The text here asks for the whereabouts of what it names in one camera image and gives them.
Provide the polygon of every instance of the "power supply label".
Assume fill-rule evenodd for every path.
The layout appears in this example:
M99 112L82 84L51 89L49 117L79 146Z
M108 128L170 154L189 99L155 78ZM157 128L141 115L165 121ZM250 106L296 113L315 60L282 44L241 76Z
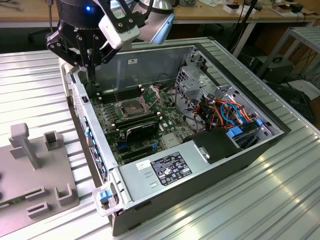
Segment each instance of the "power supply label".
M152 161L151 166L163 186L174 183L192 174L180 152L175 152L158 160Z

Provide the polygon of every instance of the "white box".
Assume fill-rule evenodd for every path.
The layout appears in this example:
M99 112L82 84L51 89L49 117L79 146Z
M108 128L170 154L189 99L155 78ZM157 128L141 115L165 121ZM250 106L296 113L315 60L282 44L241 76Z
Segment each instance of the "white box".
M237 12L237 10L239 9L240 5L238 5L238 4L233 4L233 5L238 6L238 8L234 9L234 8L229 7L228 5L224 5L223 10L225 10L226 12L228 12L230 14L235 14Z
M239 8L238 8L238 10L236 11L236 13L240 15L240 14L241 14L241 11L242 11L242 15L241 15L241 16L244 16L244 15L247 14L249 8L250 8L250 6L246 6L246 5L245 5L245 6L243 7L243 11L242 11L242 5L240 5ZM256 14L256 10L253 8L253 9L252 9L252 12L250 13L250 16L251 16L251 15L254 15L254 14Z

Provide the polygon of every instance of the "wooden desk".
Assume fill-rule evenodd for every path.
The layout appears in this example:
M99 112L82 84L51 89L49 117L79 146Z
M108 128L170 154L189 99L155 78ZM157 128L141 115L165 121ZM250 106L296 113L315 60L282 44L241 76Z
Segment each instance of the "wooden desk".
M282 17L270 9L270 5L262 5L263 9L257 11L253 16L250 16L248 22L259 21L260 23L272 22L311 22L319 17L316 15L306 16L305 20L302 16ZM175 23L192 24L192 23L234 23L239 19L239 14L228 13L223 10L223 6L217 5L211 7L200 1L197 2L196 7L177 6L174 9Z
M19 0L23 12L14 9L0 7L0 28L26 28L26 27L49 27L48 6L45 0ZM214 24L214 23L237 23L239 15L228 13L221 5L211 7L202 2L197 2L196 7L177 6L174 9L174 24ZM58 24L57 7L52 7L53 25ZM238 56L245 45L248 37L257 23L295 23L308 22L307 26L312 26L319 19L319 16L309 15L282 17L272 10L270 5L263 5L262 11L257 11L255 15L248 19L242 38L239 40L233 55Z

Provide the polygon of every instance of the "aluminum workbench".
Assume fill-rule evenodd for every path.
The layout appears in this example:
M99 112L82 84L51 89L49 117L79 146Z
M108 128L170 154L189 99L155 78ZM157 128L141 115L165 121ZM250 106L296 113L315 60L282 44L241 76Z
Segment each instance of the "aluminum workbench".
M165 44L195 41L292 131L248 168L114 239L320 239L320 132L216 41ZM9 126L17 122L28 124L30 138L51 130L63 134L80 204L3 239L113 239L108 218L97 213L91 199L95 186L68 110L58 58L49 51L0 55L0 146L8 144Z
M320 27L289 27L259 69L258 73L256 74L257 76L261 77L264 74L269 64L273 61L289 37L294 37L295 41L284 54L286 58L290 57L300 43L305 44L308 48L310 48L309 56L311 54L311 50L315 51L317 54L320 54ZM306 79L310 78L311 75L319 68L320 62L315 64L315 66L306 74Z

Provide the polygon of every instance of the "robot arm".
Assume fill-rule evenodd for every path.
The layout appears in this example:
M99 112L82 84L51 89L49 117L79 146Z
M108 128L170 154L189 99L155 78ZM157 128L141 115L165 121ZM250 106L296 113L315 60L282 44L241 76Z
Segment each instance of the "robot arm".
M47 48L72 66L86 68L88 81L94 82L95 67L108 63L123 45L136 38L160 44L171 28L170 0L140 0L132 13L128 5L133 2L56 0L58 30L46 36Z

